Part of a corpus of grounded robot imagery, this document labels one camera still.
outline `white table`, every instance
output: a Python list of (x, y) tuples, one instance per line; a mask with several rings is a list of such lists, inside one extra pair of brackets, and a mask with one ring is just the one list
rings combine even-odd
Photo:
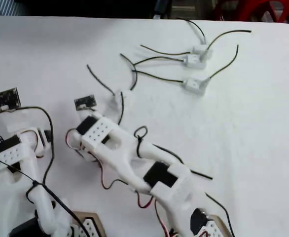
[[(236, 236), (289, 236), (289, 25), (197, 23), (208, 40), (227, 30), (253, 33), (217, 41), (203, 71), (177, 62), (139, 66), (172, 79), (205, 79), (228, 63), (240, 45), (236, 61), (214, 78), (202, 98), (177, 84), (139, 76), (134, 104), (122, 126), (133, 133), (147, 125), (147, 140), (178, 153), (191, 168), (213, 175), (212, 182), (196, 177), (196, 186), (226, 206)], [(0, 17), (0, 91), (18, 87), (22, 105), (42, 106), (53, 119), (56, 159), (49, 187), (67, 198), (73, 210), (97, 212), (113, 237), (161, 237), (163, 232), (153, 207), (139, 209), (127, 187), (115, 184), (103, 190), (97, 165), (67, 148), (64, 136), (79, 123), (75, 98), (94, 94), (100, 111), (111, 98), (86, 64), (112, 89), (128, 88), (130, 65), (119, 53), (134, 62), (154, 55), (141, 49), (141, 43), (180, 52), (200, 42), (179, 20)], [(38, 126), (48, 127), (44, 115), (33, 113)], [(1, 122), (0, 134), (5, 134)], [(48, 161), (49, 157), (40, 160), (42, 172)], [(115, 177), (106, 169), (107, 183)], [(215, 203), (208, 211), (226, 222)]]

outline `small sensor board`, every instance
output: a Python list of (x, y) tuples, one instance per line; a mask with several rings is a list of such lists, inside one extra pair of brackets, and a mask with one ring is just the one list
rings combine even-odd
[(6, 110), (14, 110), (21, 107), (17, 88), (0, 92), (0, 113)]
[(76, 99), (74, 100), (74, 103), (75, 103), (75, 109), (77, 111), (85, 110), (87, 108), (92, 108), (97, 105), (94, 95), (89, 95), (83, 98)]

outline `white connector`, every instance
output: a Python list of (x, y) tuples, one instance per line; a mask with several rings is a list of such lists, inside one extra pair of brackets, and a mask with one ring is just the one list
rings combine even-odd
[(133, 104), (133, 93), (130, 90), (124, 90), (124, 91), (118, 91), (115, 93), (115, 96), (113, 97), (112, 101), (110, 102), (109, 106), (118, 112), (122, 111), (122, 99), (121, 99), (121, 93), (123, 95), (124, 99), (124, 111), (127, 111), (129, 107)]
[(200, 56), (197, 54), (188, 54), (184, 58), (184, 64), (189, 68), (204, 69), (206, 67), (206, 61), (201, 62)]
[(184, 81), (183, 86), (185, 90), (193, 92), (198, 95), (204, 95), (210, 78), (206, 80), (187, 79)]
[(203, 55), (204, 56), (202, 58), (199, 58), (201, 61), (203, 61), (203, 59), (208, 60), (211, 59), (212, 55), (213, 55), (213, 50), (212, 49), (208, 49), (208, 45), (207, 44), (201, 44), (198, 46), (194, 46), (191, 53), (192, 54), (198, 54), (198, 55)]

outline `red object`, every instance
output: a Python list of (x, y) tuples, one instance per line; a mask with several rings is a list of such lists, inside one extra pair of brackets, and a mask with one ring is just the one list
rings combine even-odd
[[(220, 20), (222, 15), (222, 5), (226, 2), (234, 0), (219, 0), (214, 9), (214, 17), (216, 20)], [(283, 12), (278, 18), (276, 12), (271, 4), (270, 0), (238, 0), (238, 5), (233, 14), (233, 20), (236, 21), (248, 21), (251, 15), (256, 15), (258, 18), (262, 18), (265, 12), (269, 12), (274, 22), (284, 22), (289, 16), (289, 0), (277, 0), (283, 5)]]

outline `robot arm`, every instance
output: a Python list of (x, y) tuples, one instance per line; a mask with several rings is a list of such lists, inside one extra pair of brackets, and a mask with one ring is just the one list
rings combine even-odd
[[(37, 139), (32, 142), (30, 134), (36, 134)], [(40, 180), (37, 158), (34, 148), (36, 143), (42, 146), (38, 130), (27, 129), (20, 131), (11, 138), (0, 143), (0, 160), (17, 167), (34, 180)], [(12, 229), (24, 223), (34, 215), (34, 210), (29, 211), (25, 193), (32, 187), (29, 178), (22, 176), (14, 170), (9, 170), (0, 163), (0, 237), (8, 236)], [(56, 230), (56, 219), (48, 193), (42, 186), (37, 186), (29, 194), (29, 200), (35, 205), (41, 229), (52, 234)]]
[(131, 161), (137, 157), (137, 138), (96, 111), (88, 116), (87, 111), (80, 113), (85, 118), (72, 139), (108, 164), (139, 193), (154, 196), (181, 237), (200, 235), (208, 220), (197, 207), (205, 206), (205, 194), (195, 188), (190, 169), (172, 155), (142, 141), (141, 157), (154, 163), (143, 175), (136, 174)]
[(64, 237), (70, 227), (70, 216), (60, 211), (59, 206), (54, 209), (44, 187), (33, 187), (32, 183), (32, 179), (41, 181), (37, 158), (50, 150), (49, 131), (31, 127), (26, 110), (5, 112), (20, 106), (16, 88), (0, 92), (0, 118), (11, 135), (0, 142), (0, 161), (3, 162), (0, 163), (0, 237), (26, 235), (25, 230), (30, 229)]

